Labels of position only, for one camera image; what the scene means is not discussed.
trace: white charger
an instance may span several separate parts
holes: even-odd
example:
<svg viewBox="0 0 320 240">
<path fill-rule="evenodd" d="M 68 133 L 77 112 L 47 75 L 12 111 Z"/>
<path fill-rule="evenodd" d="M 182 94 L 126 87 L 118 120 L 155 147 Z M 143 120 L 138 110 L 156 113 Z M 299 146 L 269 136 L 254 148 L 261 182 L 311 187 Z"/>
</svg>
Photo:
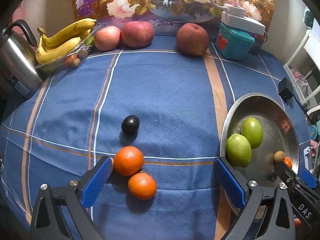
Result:
<svg viewBox="0 0 320 240">
<path fill-rule="evenodd" d="M 223 6 L 227 11 L 222 12 L 221 22 L 233 28 L 264 35 L 266 27 L 257 20 L 246 17 L 244 8 L 226 3 Z"/>
</svg>

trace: plaid tablecloth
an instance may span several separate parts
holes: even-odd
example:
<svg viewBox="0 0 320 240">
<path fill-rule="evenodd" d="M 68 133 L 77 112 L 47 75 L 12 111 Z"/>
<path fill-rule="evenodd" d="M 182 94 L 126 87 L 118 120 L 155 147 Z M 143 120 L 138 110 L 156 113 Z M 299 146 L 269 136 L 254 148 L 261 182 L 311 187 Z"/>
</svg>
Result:
<svg viewBox="0 0 320 240">
<path fill-rule="evenodd" d="M 30 100 L 8 101 L 0 192 L 28 228 L 41 184 L 64 186 L 101 156 L 133 145 L 143 152 L 158 190 L 154 199 L 140 201 L 124 178 L 112 175 L 89 210 L 106 239 L 220 239 L 232 215 L 212 164 L 237 98 L 259 92 L 275 99 L 293 122 L 304 165 L 308 127 L 297 103 L 278 96 L 285 76 L 267 52 L 234 63 L 211 45 L 203 57 L 188 57 L 170 36 L 156 36 L 145 49 L 92 55 L 78 69 L 47 79 Z M 140 118 L 136 138 L 121 133 L 129 114 Z"/>
</svg>

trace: banana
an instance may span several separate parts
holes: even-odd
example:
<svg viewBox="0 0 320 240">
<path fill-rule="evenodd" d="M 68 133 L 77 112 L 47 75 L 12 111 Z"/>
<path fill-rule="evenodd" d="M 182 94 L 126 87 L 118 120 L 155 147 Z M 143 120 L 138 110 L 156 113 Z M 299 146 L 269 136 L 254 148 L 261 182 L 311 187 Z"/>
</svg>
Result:
<svg viewBox="0 0 320 240">
<path fill-rule="evenodd" d="M 46 52 L 49 52 L 49 51 L 51 51 L 51 50 L 53 50 L 53 49 L 56 49 L 56 48 L 58 48 L 59 47 L 59 45 L 58 46 L 54 46 L 54 47 L 49 47 L 47 44 L 43 44 L 43 48 L 44 48 L 44 50 L 46 51 Z"/>
<path fill-rule="evenodd" d="M 48 63 L 58 57 L 63 57 L 65 55 L 67 55 L 81 41 L 80 37 L 72 38 L 72 39 L 66 41 L 65 43 L 63 43 L 62 45 L 60 45 L 59 47 L 52 49 L 49 52 L 46 52 L 43 48 L 44 36 L 45 35 L 40 36 L 39 46 L 36 51 L 36 60 L 40 64 L 46 64 L 46 63 Z"/>
<path fill-rule="evenodd" d="M 91 31 L 91 29 L 89 29 L 89 30 L 87 30 L 87 31 L 85 31 L 85 32 L 82 32 L 82 33 L 80 33 L 80 34 L 77 34 L 77 35 L 76 35 L 75 37 L 73 37 L 73 38 L 80 37 L 81 40 L 84 40 L 84 39 L 89 35 L 90 31 Z M 49 47 L 47 44 L 44 43 L 44 39 L 42 40 L 42 43 L 43 43 L 43 48 L 44 48 L 44 50 L 45 50 L 46 52 L 49 52 L 49 51 L 51 51 L 51 50 L 56 49 L 56 48 L 59 47 L 59 45 L 53 46 L 53 47 Z"/>
<path fill-rule="evenodd" d="M 95 26 L 96 22 L 97 20 L 93 20 L 90 18 L 79 20 L 65 27 L 50 38 L 44 36 L 43 41 L 49 47 L 60 45 L 76 36 L 77 34 L 92 29 Z M 38 32 L 40 33 L 40 35 L 46 34 L 42 27 L 38 28 Z"/>
<path fill-rule="evenodd" d="M 79 36 L 80 36 L 81 40 L 84 40 L 84 39 L 89 35 L 90 31 L 91 31 L 91 29 L 86 30 L 85 32 L 80 33 Z"/>
</svg>

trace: fruit tray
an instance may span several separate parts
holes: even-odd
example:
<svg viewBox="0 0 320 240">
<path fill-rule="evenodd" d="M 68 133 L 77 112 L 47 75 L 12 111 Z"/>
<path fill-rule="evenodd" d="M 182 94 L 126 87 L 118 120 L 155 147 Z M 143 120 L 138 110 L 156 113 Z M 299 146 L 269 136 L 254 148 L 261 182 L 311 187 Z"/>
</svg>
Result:
<svg viewBox="0 0 320 240">
<path fill-rule="evenodd" d="M 36 68 L 46 76 L 52 76 L 62 70 L 73 70 L 86 59 L 93 46 L 95 30 L 92 30 L 79 44 L 63 57 L 57 57 L 54 60 L 39 64 Z"/>
</svg>

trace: stainless steel kettle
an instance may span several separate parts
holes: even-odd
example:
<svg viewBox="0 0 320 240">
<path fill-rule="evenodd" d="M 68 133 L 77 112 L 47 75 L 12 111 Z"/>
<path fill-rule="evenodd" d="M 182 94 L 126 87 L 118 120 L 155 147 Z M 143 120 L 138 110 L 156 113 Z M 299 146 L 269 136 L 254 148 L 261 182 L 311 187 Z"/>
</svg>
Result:
<svg viewBox="0 0 320 240">
<path fill-rule="evenodd" d="M 14 26 L 21 28 L 27 40 L 12 30 Z M 36 54 L 30 45 L 37 46 L 36 38 L 22 19 L 0 34 L 0 72 L 25 98 L 31 98 L 43 83 L 36 71 Z"/>
</svg>

